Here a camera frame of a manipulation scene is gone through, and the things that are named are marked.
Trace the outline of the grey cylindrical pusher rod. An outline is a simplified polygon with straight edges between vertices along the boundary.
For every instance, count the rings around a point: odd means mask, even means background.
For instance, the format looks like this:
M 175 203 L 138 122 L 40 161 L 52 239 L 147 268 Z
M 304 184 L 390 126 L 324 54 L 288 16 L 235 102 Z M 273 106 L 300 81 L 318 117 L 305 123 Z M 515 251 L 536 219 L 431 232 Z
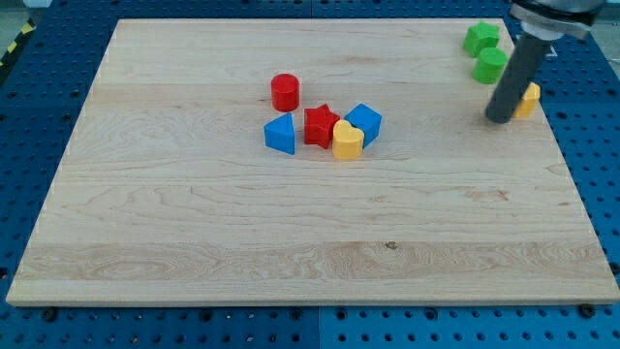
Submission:
M 490 121 L 504 124 L 512 119 L 552 43 L 527 32 L 522 33 L 485 109 L 484 114 Z

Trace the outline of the silver black robot wrist flange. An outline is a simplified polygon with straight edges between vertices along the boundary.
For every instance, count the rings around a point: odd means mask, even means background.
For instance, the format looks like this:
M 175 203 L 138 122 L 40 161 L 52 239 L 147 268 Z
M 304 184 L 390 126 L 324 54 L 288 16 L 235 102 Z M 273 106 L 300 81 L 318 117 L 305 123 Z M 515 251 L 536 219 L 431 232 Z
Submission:
M 510 14 L 527 33 L 542 40 L 563 35 L 583 40 L 605 4 L 605 0 L 513 0 Z

